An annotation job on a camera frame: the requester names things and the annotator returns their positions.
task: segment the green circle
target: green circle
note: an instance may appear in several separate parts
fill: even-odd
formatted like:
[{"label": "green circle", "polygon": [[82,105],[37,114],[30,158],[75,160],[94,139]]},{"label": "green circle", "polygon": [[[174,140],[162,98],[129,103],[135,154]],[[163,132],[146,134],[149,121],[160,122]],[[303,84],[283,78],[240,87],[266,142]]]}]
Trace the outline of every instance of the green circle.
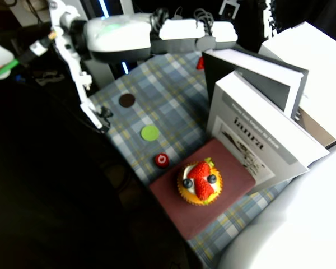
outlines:
[{"label": "green circle", "polygon": [[141,136],[144,140],[152,142],[159,136],[159,130],[154,125],[147,125],[141,130]]}]

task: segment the red object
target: red object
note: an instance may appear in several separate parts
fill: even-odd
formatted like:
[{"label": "red object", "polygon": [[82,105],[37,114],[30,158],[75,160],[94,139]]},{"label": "red object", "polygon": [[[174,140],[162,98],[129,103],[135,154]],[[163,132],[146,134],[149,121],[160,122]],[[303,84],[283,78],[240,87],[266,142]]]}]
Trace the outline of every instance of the red object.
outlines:
[{"label": "red object", "polygon": [[[208,206],[193,206],[179,194],[177,178],[186,164],[212,158],[222,175],[223,189]],[[219,215],[233,205],[255,185],[254,178],[218,140],[212,139],[180,164],[175,165],[150,185],[150,189],[168,217],[185,239],[203,231]]]},{"label": "red object", "polygon": [[208,199],[214,193],[212,186],[203,178],[194,180],[194,190],[197,197],[202,201]]},{"label": "red object", "polygon": [[166,168],[169,165],[169,157],[165,153],[159,153],[155,157],[155,163],[159,168]]},{"label": "red object", "polygon": [[198,64],[197,64],[197,70],[202,70],[204,69],[204,60],[203,60],[203,56],[200,57]]},{"label": "red object", "polygon": [[211,168],[206,161],[199,162],[188,174],[188,178],[199,179],[209,176]]}]

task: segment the black book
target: black book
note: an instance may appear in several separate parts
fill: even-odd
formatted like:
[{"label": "black book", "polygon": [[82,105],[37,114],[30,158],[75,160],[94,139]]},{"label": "black book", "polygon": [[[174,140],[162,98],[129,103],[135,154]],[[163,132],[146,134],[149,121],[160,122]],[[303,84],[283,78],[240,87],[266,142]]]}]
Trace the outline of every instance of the black book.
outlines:
[{"label": "black book", "polygon": [[308,70],[237,47],[205,52],[203,58],[210,103],[215,82],[237,71],[286,116],[295,117]]}]

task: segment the checkered fabric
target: checkered fabric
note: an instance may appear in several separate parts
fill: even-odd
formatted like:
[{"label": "checkered fabric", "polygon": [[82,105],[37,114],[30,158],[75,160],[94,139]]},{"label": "checkered fabric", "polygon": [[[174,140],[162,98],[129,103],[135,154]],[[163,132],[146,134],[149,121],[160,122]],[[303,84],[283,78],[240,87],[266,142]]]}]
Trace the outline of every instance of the checkered fabric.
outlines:
[{"label": "checkered fabric", "polygon": [[[208,140],[208,95],[204,71],[196,69],[199,57],[199,53],[155,56],[90,97],[97,107],[103,105],[113,111],[107,136],[145,185],[164,172],[155,165],[155,155],[165,152],[173,166]],[[126,93],[136,97],[130,108],[118,102]],[[141,129],[148,124],[160,130],[156,141],[147,142],[141,137]],[[224,247],[286,185],[244,196],[189,240],[203,264],[215,268]]]}]

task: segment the blue light strip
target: blue light strip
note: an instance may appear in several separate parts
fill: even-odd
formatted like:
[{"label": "blue light strip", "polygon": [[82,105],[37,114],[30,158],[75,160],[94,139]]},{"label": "blue light strip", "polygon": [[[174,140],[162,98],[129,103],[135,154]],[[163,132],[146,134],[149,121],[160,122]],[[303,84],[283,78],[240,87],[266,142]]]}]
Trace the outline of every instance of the blue light strip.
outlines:
[{"label": "blue light strip", "polygon": [[128,68],[125,62],[122,62],[122,66],[126,75],[128,75]]},{"label": "blue light strip", "polygon": [[99,0],[100,1],[100,5],[103,11],[103,15],[105,15],[106,18],[108,18],[110,15],[108,14],[108,10],[105,4],[105,0]]}]

